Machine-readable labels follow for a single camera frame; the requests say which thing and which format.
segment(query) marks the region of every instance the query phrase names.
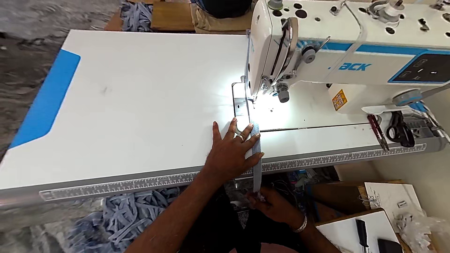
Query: measuring ruler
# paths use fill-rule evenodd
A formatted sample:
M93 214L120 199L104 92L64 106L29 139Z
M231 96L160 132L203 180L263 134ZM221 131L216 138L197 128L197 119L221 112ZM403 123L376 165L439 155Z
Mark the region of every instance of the measuring ruler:
M281 162L263 163L262 171L270 172L284 169L302 168L313 165L328 165L332 163L341 163L355 160L362 160L368 158L384 157L395 154L406 154L421 152L426 149L426 144L417 144L412 148L395 147L390 148L385 152L382 149L374 149L369 151L350 152L345 154L333 154L316 156L309 158L294 159ZM251 174L252 171L247 171L244 174ZM51 190L42 190L39 195L44 201L57 200L57 199L70 199L76 197L87 197L96 194L111 193L116 194L125 190L145 190L149 187L172 187L175 184L189 183L194 180L194 177L198 172L181 173L167 176L155 176L141 179L116 181L110 183L100 183L93 185L82 185L74 187L66 187Z

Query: left hand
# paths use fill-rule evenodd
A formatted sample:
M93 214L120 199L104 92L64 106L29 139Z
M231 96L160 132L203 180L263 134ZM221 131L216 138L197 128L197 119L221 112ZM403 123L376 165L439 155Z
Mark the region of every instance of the left hand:
M264 153L258 152L245 159L245 153L255 145L260 134L257 133L249 140L242 142L239 136L234 137L236 123L236 118L233 118L223 139L217 123L214 121L212 125L212 149L200 175L207 176L218 185L222 185L255 166L264 155ZM247 139L252 129L253 124L249 124L242 131L241 136L244 140Z

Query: pile of fabric strips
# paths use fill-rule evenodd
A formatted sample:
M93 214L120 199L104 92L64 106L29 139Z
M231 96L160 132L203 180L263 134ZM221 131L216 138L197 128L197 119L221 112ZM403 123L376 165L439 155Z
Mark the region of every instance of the pile of fabric strips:
M75 223L69 248L75 253L122 253L179 194L177 187L108 197L103 212Z
M120 18L124 32L151 32L153 5L145 3L122 3Z

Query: white paper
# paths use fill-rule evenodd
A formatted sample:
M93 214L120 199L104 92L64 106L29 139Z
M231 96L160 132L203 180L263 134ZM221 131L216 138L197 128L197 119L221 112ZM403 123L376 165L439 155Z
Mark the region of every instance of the white paper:
M394 230L391 228L386 214L384 212L373 212L362 216L349 218L341 221L323 224L317 229L339 248L344 248L352 253L362 253L356 220L365 222L367 231L367 245L370 253L379 253L378 239L398 242Z
M386 211L389 222L396 233L398 229L395 217L415 209L422 213L419 199L413 185L388 184L388 183L364 183L370 207L383 208Z

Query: blue fabric scraps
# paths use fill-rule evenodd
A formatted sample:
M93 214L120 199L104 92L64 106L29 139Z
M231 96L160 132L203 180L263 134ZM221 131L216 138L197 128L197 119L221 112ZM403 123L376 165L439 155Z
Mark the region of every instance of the blue fabric scraps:
M103 212L75 223L69 248L74 253L122 253L179 195L176 187L108 197Z

